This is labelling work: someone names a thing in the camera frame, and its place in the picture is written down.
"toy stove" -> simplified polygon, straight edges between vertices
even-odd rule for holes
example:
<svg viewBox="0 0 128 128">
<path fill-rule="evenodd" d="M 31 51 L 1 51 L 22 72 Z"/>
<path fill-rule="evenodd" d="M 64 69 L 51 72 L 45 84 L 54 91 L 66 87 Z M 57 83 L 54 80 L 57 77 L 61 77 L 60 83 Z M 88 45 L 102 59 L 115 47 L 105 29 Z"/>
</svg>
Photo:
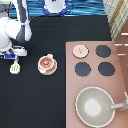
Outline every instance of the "toy stove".
<svg viewBox="0 0 128 128">
<path fill-rule="evenodd" d="M 75 102 L 79 92 L 91 86 L 104 89 L 114 103 L 125 99 L 126 88 L 114 41 L 66 43 L 66 128 L 90 128 L 77 115 Z M 105 128 L 127 128 L 126 120 L 128 111 L 116 112 Z"/>
</svg>

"bowl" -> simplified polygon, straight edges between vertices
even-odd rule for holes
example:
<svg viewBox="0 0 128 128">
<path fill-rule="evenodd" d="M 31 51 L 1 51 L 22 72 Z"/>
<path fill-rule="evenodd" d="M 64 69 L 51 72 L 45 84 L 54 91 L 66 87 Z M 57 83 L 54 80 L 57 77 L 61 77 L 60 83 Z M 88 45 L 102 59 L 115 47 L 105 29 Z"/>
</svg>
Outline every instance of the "bowl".
<svg viewBox="0 0 128 128">
<path fill-rule="evenodd" d="M 112 97 L 99 87 L 87 87 L 79 92 L 75 107 L 78 117 L 87 125 L 99 128 L 107 126 L 114 118 Z"/>
</svg>

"stove burner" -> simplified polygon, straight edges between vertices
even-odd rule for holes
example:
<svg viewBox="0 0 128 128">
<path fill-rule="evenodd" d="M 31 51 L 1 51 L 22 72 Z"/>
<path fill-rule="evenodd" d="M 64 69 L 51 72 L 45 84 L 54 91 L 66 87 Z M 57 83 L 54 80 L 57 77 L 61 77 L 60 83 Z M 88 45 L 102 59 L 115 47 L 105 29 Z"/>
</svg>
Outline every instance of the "stove burner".
<svg viewBox="0 0 128 128">
<path fill-rule="evenodd" d="M 87 64 L 86 62 L 79 62 L 75 65 L 75 72 L 77 75 L 79 76 L 87 76 L 89 75 L 91 71 L 91 68 L 89 66 L 89 64 Z"/>
<path fill-rule="evenodd" d="M 108 57 L 111 55 L 111 49 L 106 45 L 99 45 L 96 48 L 96 54 L 100 57 Z"/>
<path fill-rule="evenodd" d="M 103 76 L 112 76 L 115 73 L 114 66 L 109 62 L 100 63 L 98 70 Z"/>
</svg>

